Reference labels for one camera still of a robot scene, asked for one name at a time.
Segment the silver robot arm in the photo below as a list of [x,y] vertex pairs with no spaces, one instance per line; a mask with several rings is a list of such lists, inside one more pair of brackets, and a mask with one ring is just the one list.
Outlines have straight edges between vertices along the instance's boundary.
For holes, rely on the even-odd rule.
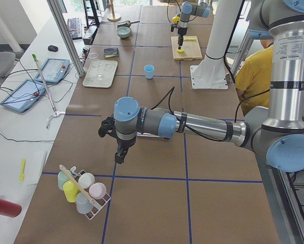
[[197,5],[190,2],[183,2],[181,12],[178,16],[172,18],[171,32],[176,28],[178,30],[178,49],[177,51],[183,52],[184,36],[187,34],[190,16],[207,18],[210,13],[208,1],[199,1]]
[[253,39],[273,38],[269,59],[268,106],[256,106],[243,121],[233,119],[237,102],[232,86],[218,90],[222,59],[237,25],[237,1],[221,1],[214,19],[207,57],[192,71],[197,82],[183,109],[167,105],[142,107],[133,97],[115,102],[113,113],[102,121],[100,137],[116,139],[115,162],[123,163],[137,133],[171,138],[175,133],[230,142],[254,152],[285,172],[304,169],[304,1],[252,1],[248,33]]

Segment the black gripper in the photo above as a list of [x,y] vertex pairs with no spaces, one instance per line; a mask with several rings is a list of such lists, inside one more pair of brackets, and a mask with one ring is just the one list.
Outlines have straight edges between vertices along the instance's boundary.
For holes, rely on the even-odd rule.
[[178,33],[178,50],[182,48],[184,36],[187,34],[187,22],[178,21],[177,23],[171,23],[171,32],[177,29]]
[[117,140],[118,149],[115,152],[115,162],[117,164],[124,163],[129,148],[135,144],[137,138],[136,132],[122,134],[117,131],[113,116],[109,116],[101,122],[101,126],[98,129],[98,135],[101,138],[109,135]]

